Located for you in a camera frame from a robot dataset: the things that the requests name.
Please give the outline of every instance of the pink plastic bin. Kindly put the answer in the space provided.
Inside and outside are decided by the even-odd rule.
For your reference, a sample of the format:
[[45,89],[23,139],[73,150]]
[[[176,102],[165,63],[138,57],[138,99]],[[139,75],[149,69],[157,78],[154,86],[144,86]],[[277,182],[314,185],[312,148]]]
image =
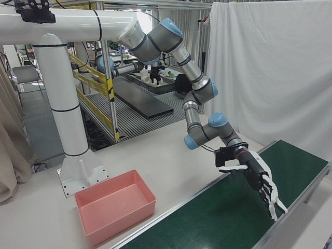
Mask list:
[[153,215],[156,197],[136,170],[75,193],[84,233],[97,245]]

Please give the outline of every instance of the blue joint cap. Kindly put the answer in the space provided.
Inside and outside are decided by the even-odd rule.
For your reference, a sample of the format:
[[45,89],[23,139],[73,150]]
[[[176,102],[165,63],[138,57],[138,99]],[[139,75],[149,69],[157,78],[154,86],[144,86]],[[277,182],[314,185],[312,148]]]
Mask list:
[[214,82],[214,79],[210,78],[210,82],[211,82],[211,86],[212,86],[213,97],[216,97],[219,94],[218,88],[216,86],[216,83]]
[[208,119],[209,125],[212,127],[221,127],[228,123],[227,118],[222,113],[213,113]]
[[[113,70],[114,69],[114,61],[110,58],[109,59],[109,64],[110,64],[110,69]],[[105,66],[104,66],[104,60],[103,57],[100,56],[97,62],[97,68],[98,71],[105,73]]]
[[189,135],[185,136],[185,144],[187,145],[187,147],[189,149],[196,149],[196,148],[198,148],[197,143]]
[[145,65],[152,65],[152,64],[158,62],[160,60],[160,57],[161,57],[161,54],[157,58],[155,58],[154,60],[152,60],[152,61],[141,61],[141,62],[143,64],[145,64]]
[[161,23],[160,23],[161,26],[163,26],[165,29],[171,31],[173,34],[177,35],[177,36],[180,36],[182,37],[183,36],[183,33],[182,31],[175,25],[175,23],[169,19],[169,18],[166,18],[164,19]]

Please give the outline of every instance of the green conveyor belt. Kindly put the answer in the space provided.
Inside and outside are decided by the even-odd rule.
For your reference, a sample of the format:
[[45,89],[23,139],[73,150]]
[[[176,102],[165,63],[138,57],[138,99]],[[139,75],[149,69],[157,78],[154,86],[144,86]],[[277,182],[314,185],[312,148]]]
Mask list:
[[[260,155],[271,168],[286,207],[328,163],[284,141]],[[258,193],[242,173],[233,173],[122,248],[251,248],[272,225]]]

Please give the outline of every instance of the workbench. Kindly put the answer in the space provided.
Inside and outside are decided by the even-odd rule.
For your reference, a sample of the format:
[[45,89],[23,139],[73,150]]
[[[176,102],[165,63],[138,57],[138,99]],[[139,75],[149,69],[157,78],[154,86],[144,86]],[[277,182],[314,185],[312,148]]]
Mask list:
[[[183,142],[185,134],[186,124],[182,120],[96,152],[111,177],[136,169],[157,199],[152,217],[97,248],[111,248],[220,177],[213,153],[202,148],[187,149]],[[240,137],[251,150],[263,148],[245,136]],[[217,149],[222,143],[215,139],[207,145]],[[58,168],[33,175],[19,187],[13,199],[0,205],[0,248],[93,248],[84,236],[74,197],[64,196]],[[332,183],[323,179],[310,202],[301,203],[293,211],[272,234],[266,248],[323,248],[332,233],[330,207]],[[215,235],[222,232],[215,230]]]

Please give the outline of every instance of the white duct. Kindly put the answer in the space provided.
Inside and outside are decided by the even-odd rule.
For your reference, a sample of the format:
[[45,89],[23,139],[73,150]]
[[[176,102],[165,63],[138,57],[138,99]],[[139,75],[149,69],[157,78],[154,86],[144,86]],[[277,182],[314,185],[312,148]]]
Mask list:
[[136,13],[51,9],[56,23],[24,22],[12,7],[0,7],[0,44],[32,44],[66,153],[60,180],[66,196],[109,177],[88,150],[68,59],[68,42],[118,41],[136,29]]
[[24,22],[13,7],[0,7],[0,43],[40,44],[40,38],[54,34],[61,42],[87,42],[100,40],[100,28],[96,13],[100,20],[102,40],[117,42],[131,30],[137,22],[134,12],[99,11],[77,9],[50,9],[56,16],[56,23]]

